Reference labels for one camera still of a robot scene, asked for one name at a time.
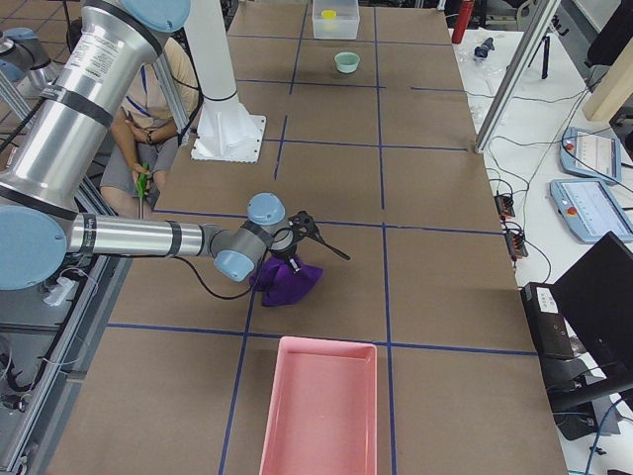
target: white storage box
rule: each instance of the white storage box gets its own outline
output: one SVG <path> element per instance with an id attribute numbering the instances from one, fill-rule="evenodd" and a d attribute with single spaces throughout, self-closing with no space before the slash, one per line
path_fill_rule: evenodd
<path id="1" fill-rule="evenodd" d="M 313 27 L 317 40 L 355 40 L 358 0 L 314 0 Z"/>

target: computer monitor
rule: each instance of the computer monitor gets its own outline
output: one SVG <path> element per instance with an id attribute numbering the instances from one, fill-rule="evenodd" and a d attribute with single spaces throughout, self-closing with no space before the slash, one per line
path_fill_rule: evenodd
<path id="1" fill-rule="evenodd" d="M 550 392 L 555 413 L 620 393 L 633 409 L 633 252 L 607 233 L 551 288 L 560 313 L 606 375 Z"/>

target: red bottle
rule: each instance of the red bottle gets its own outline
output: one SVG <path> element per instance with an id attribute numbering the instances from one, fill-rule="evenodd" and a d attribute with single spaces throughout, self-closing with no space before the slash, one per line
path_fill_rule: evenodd
<path id="1" fill-rule="evenodd" d="M 466 27 L 468 27 L 468 22 L 470 22 L 471 20 L 474 6 L 475 0 L 462 1 L 462 4 L 459 7 L 457 22 L 455 23 L 455 28 L 453 29 L 453 36 L 451 38 L 451 42 L 453 43 L 453 45 L 458 45 L 462 42 L 462 38 L 464 38 L 464 32 L 466 31 Z"/>

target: person's hand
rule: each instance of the person's hand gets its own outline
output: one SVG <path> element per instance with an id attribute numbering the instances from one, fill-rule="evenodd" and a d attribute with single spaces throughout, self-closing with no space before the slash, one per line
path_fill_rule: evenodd
<path id="1" fill-rule="evenodd" d="M 132 181 L 136 186 L 136 182 L 141 175 L 148 175 L 149 170 L 146 170 L 140 163 L 135 163 L 132 166 Z"/>
<path id="2" fill-rule="evenodd" d="M 147 142 L 147 131 L 139 127 L 135 122 L 126 120 L 126 124 L 132 131 L 132 135 L 135 136 L 135 141 L 138 143 L 146 143 Z"/>

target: pink plastic bin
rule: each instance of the pink plastic bin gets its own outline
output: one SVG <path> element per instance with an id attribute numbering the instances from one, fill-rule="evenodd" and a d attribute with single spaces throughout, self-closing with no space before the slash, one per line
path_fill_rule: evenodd
<path id="1" fill-rule="evenodd" d="M 284 336 L 260 475 L 376 475 L 376 346 Z"/>

